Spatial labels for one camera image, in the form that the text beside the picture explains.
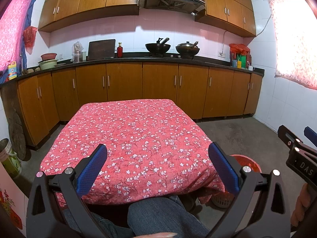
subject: hand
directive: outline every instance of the hand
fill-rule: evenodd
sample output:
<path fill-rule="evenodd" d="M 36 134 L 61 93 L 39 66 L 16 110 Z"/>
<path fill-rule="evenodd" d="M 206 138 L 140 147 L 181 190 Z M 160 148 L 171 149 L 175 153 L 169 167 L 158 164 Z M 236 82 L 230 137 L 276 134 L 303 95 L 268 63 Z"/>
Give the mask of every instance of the hand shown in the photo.
<path fill-rule="evenodd" d="M 134 238 L 165 238 L 165 237 L 173 237 L 177 235 L 176 233 L 157 233 L 157 234 L 147 234 L 147 235 L 140 235 Z"/>
<path fill-rule="evenodd" d="M 298 223 L 303 221 L 305 210 L 310 206 L 310 194 L 308 193 L 308 184 L 304 184 L 297 198 L 295 210 L 291 216 L 292 226 L 297 227 Z"/>

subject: gray floor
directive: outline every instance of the gray floor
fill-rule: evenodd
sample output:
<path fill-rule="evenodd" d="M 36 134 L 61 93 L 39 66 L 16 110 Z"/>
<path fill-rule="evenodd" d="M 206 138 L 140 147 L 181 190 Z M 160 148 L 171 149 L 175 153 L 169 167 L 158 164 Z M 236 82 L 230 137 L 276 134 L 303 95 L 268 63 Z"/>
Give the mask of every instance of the gray floor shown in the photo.
<path fill-rule="evenodd" d="M 271 170 L 278 169 L 286 187 L 290 211 L 294 210 L 303 180 L 286 166 L 288 148 L 274 131 L 252 117 L 206 121 L 200 122 L 198 125 L 212 141 L 216 141 L 220 145 L 226 154 L 243 154 L 252 158 L 261 166 L 263 173 L 270 173 Z M 38 151 L 32 151 L 29 161 L 22 163 L 23 173 L 16 183 L 27 196 L 42 159 L 63 127 L 60 126 Z M 256 199 L 257 194 L 254 195 L 241 226 L 245 225 L 250 218 Z M 207 205 L 198 205 L 193 213 L 211 229 L 221 218 L 223 212 L 224 210 L 216 208 L 212 203 L 207 203 Z"/>

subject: leg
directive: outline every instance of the leg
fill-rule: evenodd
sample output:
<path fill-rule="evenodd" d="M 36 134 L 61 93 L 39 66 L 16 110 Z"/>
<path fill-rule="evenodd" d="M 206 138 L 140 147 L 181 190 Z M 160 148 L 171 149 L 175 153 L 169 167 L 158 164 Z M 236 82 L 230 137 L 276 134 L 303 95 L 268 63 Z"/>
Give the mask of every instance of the leg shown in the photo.
<path fill-rule="evenodd" d="M 80 232 L 79 227 L 77 226 L 72 214 L 69 209 L 63 210 L 63 214 L 70 228 Z M 134 237 L 134 233 L 130 228 L 125 228 L 121 226 L 114 225 L 111 221 L 102 218 L 101 216 L 91 213 L 94 219 L 99 223 L 102 229 L 110 238 L 131 238 Z"/>
<path fill-rule="evenodd" d="M 175 238 L 204 238 L 209 230 L 186 212 L 178 196 L 150 198 L 129 207 L 128 225 L 138 235 L 173 232 Z"/>

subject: red bottle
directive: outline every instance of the red bottle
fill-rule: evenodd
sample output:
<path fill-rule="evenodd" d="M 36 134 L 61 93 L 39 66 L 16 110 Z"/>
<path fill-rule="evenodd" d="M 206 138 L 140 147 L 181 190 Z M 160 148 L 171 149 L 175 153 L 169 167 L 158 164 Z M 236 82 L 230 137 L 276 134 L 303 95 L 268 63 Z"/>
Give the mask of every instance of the red bottle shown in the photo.
<path fill-rule="evenodd" d="M 121 42 L 119 42 L 119 46 L 117 48 L 117 57 L 121 58 L 122 57 L 122 51 L 123 51 L 123 47 L 121 46 Z"/>

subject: metal bolt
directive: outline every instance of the metal bolt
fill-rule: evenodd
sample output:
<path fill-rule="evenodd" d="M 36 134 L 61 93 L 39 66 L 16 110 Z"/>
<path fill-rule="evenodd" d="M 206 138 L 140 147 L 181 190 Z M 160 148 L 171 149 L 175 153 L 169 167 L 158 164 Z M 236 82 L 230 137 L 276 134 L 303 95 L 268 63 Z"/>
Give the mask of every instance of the metal bolt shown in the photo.
<path fill-rule="evenodd" d="M 36 173 L 36 177 L 42 177 L 42 175 L 43 175 L 42 171 L 39 171 L 39 172 Z"/>
<path fill-rule="evenodd" d="M 249 166 L 244 166 L 242 167 L 243 171 L 245 171 L 246 173 L 251 172 L 251 168 Z"/>
<path fill-rule="evenodd" d="M 273 170 L 273 174 L 274 174 L 275 176 L 279 176 L 279 175 L 280 175 L 280 171 L 277 170 L 277 169 L 274 169 L 274 170 Z"/>
<path fill-rule="evenodd" d="M 73 172 L 73 169 L 71 167 L 68 167 L 64 171 L 67 175 L 71 174 Z"/>

